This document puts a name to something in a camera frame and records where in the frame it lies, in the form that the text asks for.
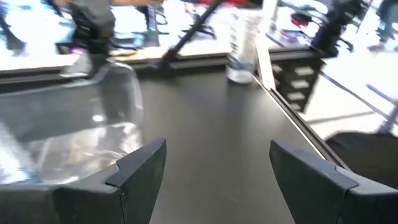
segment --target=clear plastic bag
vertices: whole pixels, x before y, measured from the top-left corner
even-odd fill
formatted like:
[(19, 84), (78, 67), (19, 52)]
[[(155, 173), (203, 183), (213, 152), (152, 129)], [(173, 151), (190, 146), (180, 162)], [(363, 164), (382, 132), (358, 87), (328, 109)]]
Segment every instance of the clear plastic bag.
[(29, 183), (80, 180), (140, 148), (142, 115), (136, 74), (116, 62), (90, 80), (0, 95), (0, 120), (34, 164)]

